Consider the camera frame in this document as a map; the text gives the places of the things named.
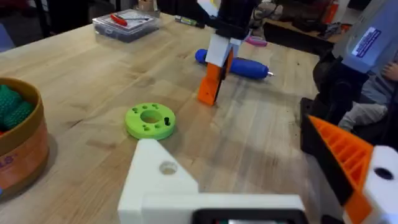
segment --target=plastic box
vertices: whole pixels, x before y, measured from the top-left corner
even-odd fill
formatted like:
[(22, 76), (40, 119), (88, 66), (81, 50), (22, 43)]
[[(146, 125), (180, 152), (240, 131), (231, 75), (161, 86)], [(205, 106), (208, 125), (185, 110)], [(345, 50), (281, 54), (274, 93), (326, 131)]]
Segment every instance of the plastic box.
[[(128, 9), (116, 14), (127, 21), (127, 26), (115, 23), (109, 14), (93, 19), (95, 31), (98, 34), (130, 43), (133, 40), (157, 30), (160, 26), (160, 20), (158, 18), (137, 10)], [(146, 20), (128, 20), (131, 18), (143, 18)]]

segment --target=round container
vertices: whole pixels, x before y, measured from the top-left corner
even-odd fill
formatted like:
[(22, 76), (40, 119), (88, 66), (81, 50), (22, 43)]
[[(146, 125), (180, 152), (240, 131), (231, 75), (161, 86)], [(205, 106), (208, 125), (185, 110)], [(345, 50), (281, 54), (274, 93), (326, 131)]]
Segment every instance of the round container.
[(4, 198), (33, 183), (43, 173), (49, 149), (39, 91), (13, 78), (0, 78), (0, 85), (18, 92), (35, 108), (24, 122), (0, 136), (0, 198)]

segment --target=white plastic part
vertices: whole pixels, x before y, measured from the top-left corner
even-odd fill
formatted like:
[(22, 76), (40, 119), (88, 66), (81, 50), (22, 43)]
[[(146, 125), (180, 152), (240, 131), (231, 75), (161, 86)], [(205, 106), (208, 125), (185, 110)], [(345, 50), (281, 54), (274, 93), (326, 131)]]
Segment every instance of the white plastic part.
[(200, 7), (207, 12), (209, 16), (217, 16), (218, 8), (211, 0), (198, 0)]
[[(161, 169), (175, 170), (164, 175)], [(156, 140), (138, 142), (119, 201), (122, 224), (142, 224), (142, 201), (145, 194), (198, 193), (198, 183)]]
[(197, 182), (156, 140), (141, 139), (119, 202), (121, 224), (189, 224), (201, 208), (304, 211), (298, 195), (199, 194)]
[(233, 50), (234, 56), (237, 56), (239, 46), (242, 42), (242, 40), (212, 34), (209, 49), (206, 54), (206, 62), (222, 67), (231, 49)]
[(398, 153), (393, 148), (374, 148), (363, 194), (373, 206), (363, 223), (398, 223)]
[(148, 195), (144, 199), (144, 223), (189, 224), (201, 208), (269, 208), (304, 211), (298, 195)]

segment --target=white 3d printed part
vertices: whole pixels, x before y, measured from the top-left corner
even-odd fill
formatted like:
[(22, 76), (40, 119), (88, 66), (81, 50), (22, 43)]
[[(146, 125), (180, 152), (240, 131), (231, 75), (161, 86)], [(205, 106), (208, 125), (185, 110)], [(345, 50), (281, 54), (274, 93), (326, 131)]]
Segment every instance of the white 3d printed part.
[(188, 224), (201, 208), (304, 211), (298, 195), (200, 194), (197, 182), (156, 140), (140, 140), (119, 202), (121, 224)]

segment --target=label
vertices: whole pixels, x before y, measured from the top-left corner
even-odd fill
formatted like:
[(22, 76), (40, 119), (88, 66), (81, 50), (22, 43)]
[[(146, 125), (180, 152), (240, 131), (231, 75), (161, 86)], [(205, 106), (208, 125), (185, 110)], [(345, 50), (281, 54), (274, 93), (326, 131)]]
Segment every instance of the label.
[(359, 58), (363, 58), (380, 34), (381, 31), (374, 27), (370, 27), (368, 31), (365, 32), (361, 40), (357, 43), (352, 51), (352, 54)]
[(0, 156), (0, 189), (7, 190), (31, 175), (48, 153), (47, 128), (43, 120), (29, 139)]

